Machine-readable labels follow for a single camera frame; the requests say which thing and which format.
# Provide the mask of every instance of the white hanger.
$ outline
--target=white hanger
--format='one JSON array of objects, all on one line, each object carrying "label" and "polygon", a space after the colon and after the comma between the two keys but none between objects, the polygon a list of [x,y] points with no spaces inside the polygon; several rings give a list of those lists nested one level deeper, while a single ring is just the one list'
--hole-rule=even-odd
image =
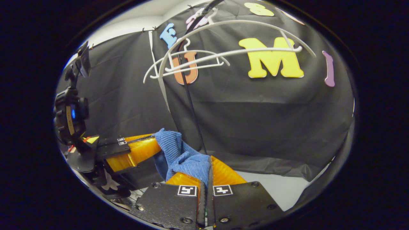
[{"label": "white hanger", "polygon": [[[207,54],[216,54],[215,52],[207,51],[207,50],[185,50],[185,51],[180,51],[180,52],[173,53],[172,56],[176,56],[176,55],[178,55],[178,54],[184,54],[184,53],[187,53],[187,52],[200,52],[200,53],[207,53]],[[145,76],[144,76],[144,84],[145,84],[145,81],[146,81],[146,77],[148,76],[148,73],[149,73],[153,68],[156,68],[156,65],[157,65],[158,63],[160,63],[163,59],[164,59],[164,58],[161,58],[161,59],[157,60],[153,65],[151,65],[151,66],[149,67],[148,71],[145,73]],[[217,59],[217,61],[218,61],[217,64],[202,65],[202,66],[198,66],[198,67],[195,67],[195,68],[187,68],[187,69],[183,69],[183,70],[175,70],[175,71],[173,71],[173,70],[171,70],[171,69],[166,68],[166,69],[168,69],[169,71],[172,71],[172,72],[168,72],[168,73],[166,73],[166,74],[163,74],[163,76],[168,76],[168,75],[171,75],[171,74],[174,74],[174,73],[183,72],[183,71],[188,71],[188,70],[202,69],[202,68],[213,67],[213,66],[220,66],[220,65],[223,65],[224,62],[226,62],[226,65],[230,66],[230,63],[229,63],[228,60],[226,60],[224,57],[221,57],[221,59],[223,60],[223,62],[221,62],[221,63],[219,63],[219,60]],[[175,69],[179,69],[179,68],[180,68],[179,66],[173,67],[173,64],[171,64],[171,67],[172,67],[172,68],[175,68]],[[159,74],[157,74],[156,76],[152,76],[152,75],[151,75],[150,78],[152,78],[152,79],[157,79],[157,78],[159,78]]]},{"label": "white hanger", "polygon": [[[313,57],[317,57],[316,54],[314,53],[314,51],[313,51],[305,42],[303,42],[301,39],[299,39],[298,37],[296,37],[296,36],[293,35],[292,33],[288,32],[288,31],[286,31],[286,30],[284,30],[284,29],[282,29],[282,28],[279,28],[279,27],[277,27],[277,26],[270,25],[270,24],[267,24],[267,23],[258,22],[258,21],[251,21],[251,20],[227,20],[227,21],[221,21],[221,22],[217,22],[217,23],[212,23],[212,24],[209,24],[209,25],[204,25],[204,26],[202,26],[202,27],[199,27],[199,28],[197,28],[197,29],[191,31],[190,33],[184,35],[183,37],[179,38],[179,39],[170,47],[170,49],[166,52],[166,54],[164,55],[164,57],[163,57],[162,59],[158,60],[157,62],[155,62],[155,63],[153,64],[153,66],[151,66],[151,67],[148,69],[148,71],[146,72],[146,74],[145,74],[145,76],[144,76],[144,81],[143,81],[143,82],[145,83],[147,74],[149,73],[150,70],[152,70],[152,68],[153,68],[159,61],[162,61],[161,64],[160,64],[160,67],[159,67],[159,73],[158,73],[156,76],[151,76],[151,78],[153,78],[153,79],[162,78],[163,76],[167,76],[167,75],[170,75],[170,74],[175,73],[175,72],[171,72],[171,73],[164,74],[164,70],[165,70],[165,65],[164,65],[164,63],[165,63],[168,59],[169,59],[169,62],[170,62],[170,64],[171,64],[171,69],[166,68],[167,71],[172,71],[172,70],[175,70],[175,69],[180,69],[180,70],[177,70],[177,71],[178,71],[178,72],[182,72],[182,71],[187,71],[187,70],[196,69],[196,68],[198,69],[198,68],[209,67],[209,66],[199,66],[199,67],[196,67],[196,68],[182,69],[183,67],[189,66],[190,64],[200,63],[200,62],[208,61],[208,60],[211,60],[211,59],[214,59],[214,58],[218,58],[218,57],[221,57],[222,59],[224,59],[223,56],[231,56],[231,55],[242,54],[242,53],[247,53],[247,52],[267,51],[267,50],[270,50],[270,51],[272,51],[272,50],[277,50],[277,51],[290,51],[290,52],[299,52],[299,51],[302,50],[302,47],[299,46],[299,47],[297,47],[296,49],[294,49],[294,48],[274,48],[274,47],[266,47],[266,48],[257,48],[257,49],[233,50],[233,51],[228,51],[228,52],[219,53],[219,54],[216,54],[216,53],[213,53],[213,52],[212,52],[213,55],[210,55],[210,56],[207,56],[207,57],[203,57],[203,58],[200,58],[200,59],[196,59],[196,60],[194,60],[194,61],[190,61],[190,62],[188,62],[188,63],[179,65],[179,66],[177,66],[177,67],[173,67],[172,62],[170,61],[170,60],[171,60],[171,55],[170,55],[170,53],[171,53],[172,50],[175,49],[176,46],[178,46],[182,41],[184,41],[185,39],[187,39],[187,38],[190,37],[191,35],[200,32],[201,30],[208,29],[208,28],[211,28],[211,27],[214,27],[214,26],[227,25],[227,24],[233,24],[233,23],[257,24],[257,25],[263,25],[263,26],[267,26],[267,27],[270,27],[270,28],[273,28],[273,29],[277,29],[277,30],[280,31],[281,35],[283,36],[283,38],[284,38],[285,41],[287,42],[288,47],[291,47],[290,41],[288,40],[288,38],[287,38],[287,36],[286,36],[286,33],[287,33],[288,35],[290,35],[291,37],[293,37],[296,41],[298,41],[302,46],[304,46],[304,47],[306,48],[306,50],[307,50]],[[210,53],[209,51],[204,51],[204,50],[201,50],[200,52]]]}]

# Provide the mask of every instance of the blue cloth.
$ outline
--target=blue cloth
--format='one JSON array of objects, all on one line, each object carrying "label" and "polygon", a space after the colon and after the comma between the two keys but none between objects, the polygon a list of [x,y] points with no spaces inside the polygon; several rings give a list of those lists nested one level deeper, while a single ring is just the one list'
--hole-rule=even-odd
[{"label": "blue cloth", "polygon": [[178,132],[161,129],[154,136],[163,151],[163,155],[158,153],[154,156],[155,166],[165,181],[168,181],[176,172],[181,172],[203,181],[207,186],[210,156],[191,148],[182,141],[182,135]]}]

